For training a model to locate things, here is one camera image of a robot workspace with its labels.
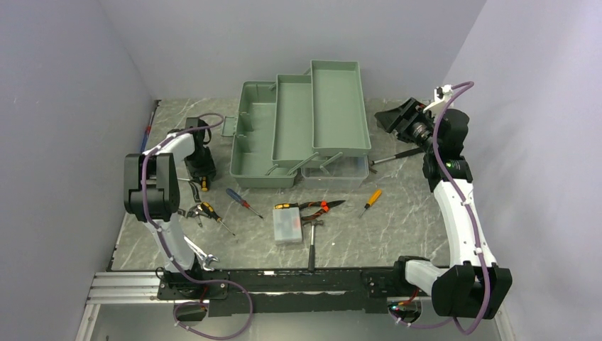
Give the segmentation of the green toolbox with clear lid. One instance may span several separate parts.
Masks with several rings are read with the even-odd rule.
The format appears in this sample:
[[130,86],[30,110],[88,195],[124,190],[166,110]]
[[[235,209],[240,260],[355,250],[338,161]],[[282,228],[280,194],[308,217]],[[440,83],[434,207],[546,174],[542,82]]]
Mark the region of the green toolbox with clear lid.
[[242,188],[355,190],[368,177],[371,140],[356,61],[313,60],[302,74],[243,83],[224,134]]

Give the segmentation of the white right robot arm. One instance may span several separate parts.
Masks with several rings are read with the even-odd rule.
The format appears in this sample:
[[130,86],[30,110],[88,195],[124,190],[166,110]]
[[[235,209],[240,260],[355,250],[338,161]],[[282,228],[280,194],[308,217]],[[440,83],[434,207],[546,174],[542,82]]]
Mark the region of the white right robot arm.
[[448,269],[424,257],[401,256],[391,276],[394,291],[407,295],[420,289],[442,317],[494,318],[513,277],[491,253],[472,202],[474,179],[461,154],[469,116],[448,109],[437,121],[426,105],[410,98],[375,118],[384,131],[423,152],[423,175],[441,210],[450,249]]

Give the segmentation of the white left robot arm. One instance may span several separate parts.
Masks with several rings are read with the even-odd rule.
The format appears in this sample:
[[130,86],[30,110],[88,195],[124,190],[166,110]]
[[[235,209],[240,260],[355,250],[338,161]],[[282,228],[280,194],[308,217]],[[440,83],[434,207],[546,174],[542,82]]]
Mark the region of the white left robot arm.
[[183,129],[171,131],[159,144],[124,159],[124,207],[151,232],[165,260],[165,278],[176,280],[186,298],[204,288],[207,259],[193,251],[186,240],[177,211],[180,185],[176,165],[183,162],[191,179],[207,190],[217,174],[208,147],[212,125],[204,116],[188,117]]

